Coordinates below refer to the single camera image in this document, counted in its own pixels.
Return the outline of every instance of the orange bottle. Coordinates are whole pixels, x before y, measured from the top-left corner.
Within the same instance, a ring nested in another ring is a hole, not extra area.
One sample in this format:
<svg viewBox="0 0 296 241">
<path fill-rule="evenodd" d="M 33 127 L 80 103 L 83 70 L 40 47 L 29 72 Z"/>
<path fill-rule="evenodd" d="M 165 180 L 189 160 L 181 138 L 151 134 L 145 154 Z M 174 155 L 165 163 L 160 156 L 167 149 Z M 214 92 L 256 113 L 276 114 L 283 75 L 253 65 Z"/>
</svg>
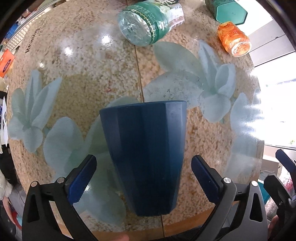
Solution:
<svg viewBox="0 0 296 241">
<path fill-rule="evenodd" d="M 234 57 L 240 57 L 251 50 L 251 42 L 232 22 L 222 23 L 218 27 L 218 36 L 225 50 Z"/>
</svg>

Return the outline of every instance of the container lid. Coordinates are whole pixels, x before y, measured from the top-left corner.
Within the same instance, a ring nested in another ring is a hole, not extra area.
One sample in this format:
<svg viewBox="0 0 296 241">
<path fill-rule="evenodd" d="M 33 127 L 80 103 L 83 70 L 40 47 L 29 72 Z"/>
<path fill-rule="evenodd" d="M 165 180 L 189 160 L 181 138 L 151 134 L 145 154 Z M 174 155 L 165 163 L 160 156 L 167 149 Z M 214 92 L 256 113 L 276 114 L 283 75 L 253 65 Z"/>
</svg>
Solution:
<svg viewBox="0 0 296 241">
<path fill-rule="evenodd" d="M 225 23 L 233 22 L 235 25 L 243 24 L 247 18 L 248 12 L 237 2 L 229 2 L 217 7 L 216 20 Z"/>
</svg>

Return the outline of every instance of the dark blue faceted vase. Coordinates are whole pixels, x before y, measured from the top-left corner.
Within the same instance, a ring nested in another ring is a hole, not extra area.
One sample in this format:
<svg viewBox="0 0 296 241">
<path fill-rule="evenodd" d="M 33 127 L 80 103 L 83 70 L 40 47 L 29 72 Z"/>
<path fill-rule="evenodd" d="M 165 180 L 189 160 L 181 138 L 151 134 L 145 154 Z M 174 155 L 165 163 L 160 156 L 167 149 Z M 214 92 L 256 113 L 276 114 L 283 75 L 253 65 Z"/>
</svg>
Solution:
<svg viewBox="0 0 296 241">
<path fill-rule="evenodd" d="M 170 213 L 182 171 L 186 101 L 109 107 L 100 116 L 129 209 L 138 216 Z"/>
</svg>

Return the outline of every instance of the green box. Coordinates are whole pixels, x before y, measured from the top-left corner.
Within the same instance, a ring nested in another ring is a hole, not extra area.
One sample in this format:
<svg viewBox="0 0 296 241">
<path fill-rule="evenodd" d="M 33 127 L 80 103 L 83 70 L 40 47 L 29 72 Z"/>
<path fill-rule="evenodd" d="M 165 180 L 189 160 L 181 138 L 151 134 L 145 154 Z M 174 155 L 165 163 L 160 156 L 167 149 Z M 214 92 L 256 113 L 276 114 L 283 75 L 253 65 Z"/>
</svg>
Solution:
<svg viewBox="0 0 296 241">
<path fill-rule="evenodd" d="M 248 15 L 235 0 L 205 0 L 205 4 L 220 23 L 231 21 L 235 25 L 240 25 L 245 22 Z"/>
</svg>

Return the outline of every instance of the blue gripper pad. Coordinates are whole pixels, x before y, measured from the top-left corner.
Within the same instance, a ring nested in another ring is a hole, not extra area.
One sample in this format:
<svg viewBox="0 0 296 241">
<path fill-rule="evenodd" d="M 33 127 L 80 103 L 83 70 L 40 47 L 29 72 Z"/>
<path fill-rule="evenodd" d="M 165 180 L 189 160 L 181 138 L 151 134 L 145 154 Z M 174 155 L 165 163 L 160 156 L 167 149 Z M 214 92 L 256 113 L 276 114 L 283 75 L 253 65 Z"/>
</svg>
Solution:
<svg viewBox="0 0 296 241">
<path fill-rule="evenodd" d="M 287 169 L 288 172 L 296 172 L 295 162 L 291 160 L 282 149 L 278 149 L 276 151 L 276 159 L 279 160 L 279 162 Z"/>
<path fill-rule="evenodd" d="M 96 158 L 93 155 L 87 155 L 79 167 L 74 168 L 67 176 L 65 191 L 71 205 L 80 200 L 95 171 Z"/>
<path fill-rule="evenodd" d="M 223 191 L 222 177 L 219 173 L 214 168 L 210 168 L 200 155 L 192 158 L 191 169 L 208 200 L 218 204 Z"/>
</svg>

